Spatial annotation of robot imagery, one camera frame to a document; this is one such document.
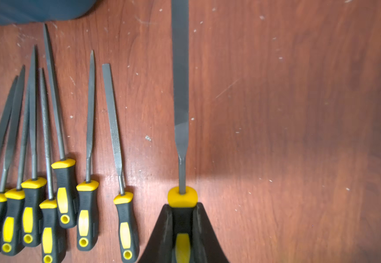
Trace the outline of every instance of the wood grain surface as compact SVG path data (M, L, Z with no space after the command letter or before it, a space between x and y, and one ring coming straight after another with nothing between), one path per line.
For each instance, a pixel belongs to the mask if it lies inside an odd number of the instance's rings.
M112 67L143 251L178 183L170 1L102 0L87 15L48 27L65 148L77 160L79 182L92 49L97 65L100 235L92 251L80 252L69 229L64 262L121 262L101 65ZM0 27L0 114L34 44L45 67L42 24ZM230 262L381 262L381 1L191 0L189 114L188 185ZM38 124L44 176L40 112ZM0 262L39 262L40 249L0 255Z

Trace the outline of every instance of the wooden table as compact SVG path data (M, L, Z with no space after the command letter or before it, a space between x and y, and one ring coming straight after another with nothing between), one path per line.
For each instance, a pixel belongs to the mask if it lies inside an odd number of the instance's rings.
M169 0L104 0L82 18L48 23L79 182L92 49L97 65L101 233L92 251L80 252L69 229L64 262L121 262L103 63L112 66L141 251L178 183L170 23ZM0 114L34 44L45 67L42 24L0 27ZM190 1L189 115L188 185L230 262L381 262L381 1ZM40 112L37 131L44 176ZM40 249L0 262L39 262Z

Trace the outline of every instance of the scratch on table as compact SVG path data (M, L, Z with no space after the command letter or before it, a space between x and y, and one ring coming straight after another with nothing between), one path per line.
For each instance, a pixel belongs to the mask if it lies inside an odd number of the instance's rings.
M137 16L135 16L135 19L136 20L138 20L138 22L140 23L140 24L143 24L143 25L146 25L146 26L149 26L149 25L152 25L152 24L154 24L154 23L151 23L151 22L147 22L147 21L142 21L139 17L137 17Z
M72 81L73 85L76 86L75 81L73 81L72 77L71 76L69 76L69 77L70 77L70 80Z
M233 83L231 83L230 86L228 86L225 90L223 90L220 94L217 95L217 97L215 97L215 99L217 99L219 96L221 96L222 94L224 94L224 92L226 92L227 90L229 90L234 84L237 83L237 81L239 81L240 79L237 79L235 80Z

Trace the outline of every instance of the reddish-brown wood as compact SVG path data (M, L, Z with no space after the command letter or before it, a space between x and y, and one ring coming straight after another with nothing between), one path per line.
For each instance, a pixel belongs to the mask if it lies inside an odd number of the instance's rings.
M381 1L345 2L190 1L188 185L230 262L381 262ZM65 145L79 182L92 49L97 65L93 177L101 233L92 251L80 252L70 229L64 262L121 262L103 63L112 66L142 251L177 185L170 23L169 0L105 0L82 18L48 23ZM34 44L45 67L41 24L0 27L0 114ZM54 126L52 134L56 160ZM40 247L26 248L0 262L40 257Z

